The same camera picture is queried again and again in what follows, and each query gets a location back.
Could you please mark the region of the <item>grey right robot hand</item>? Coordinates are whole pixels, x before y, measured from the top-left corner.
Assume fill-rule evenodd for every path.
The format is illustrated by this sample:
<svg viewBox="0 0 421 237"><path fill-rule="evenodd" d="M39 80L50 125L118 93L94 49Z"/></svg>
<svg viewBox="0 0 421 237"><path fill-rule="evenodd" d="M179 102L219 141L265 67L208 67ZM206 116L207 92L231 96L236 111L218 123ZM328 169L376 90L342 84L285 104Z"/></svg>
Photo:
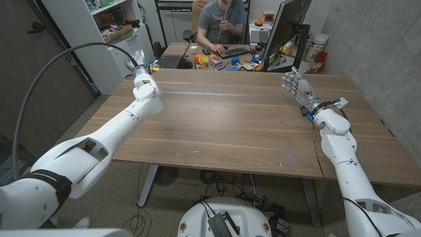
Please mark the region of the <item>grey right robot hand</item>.
<svg viewBox="0 0 421 237"><path fill-rule="evenodd" d="M282 88L290 92L296 101L304 107L304 115L315 116L324 104L316 95L314 88L304 79L301 73L293 66L291 72L282 76Z"/></svg>

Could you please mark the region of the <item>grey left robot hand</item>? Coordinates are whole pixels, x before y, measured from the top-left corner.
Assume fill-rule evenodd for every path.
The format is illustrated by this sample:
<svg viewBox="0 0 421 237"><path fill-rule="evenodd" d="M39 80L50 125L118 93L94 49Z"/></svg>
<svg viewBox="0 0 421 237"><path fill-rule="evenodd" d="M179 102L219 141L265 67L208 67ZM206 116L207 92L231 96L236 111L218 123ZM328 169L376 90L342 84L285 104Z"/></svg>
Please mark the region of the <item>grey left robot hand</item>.
<svg viewBox="0 0 421 237"><path fill-rule="evenodd" d="M130 71L132 71L134 77L140 74L152 74L150 66L146 64L146 55L144 51L137 50L131 57L126 57L124 63Z"/></svg>

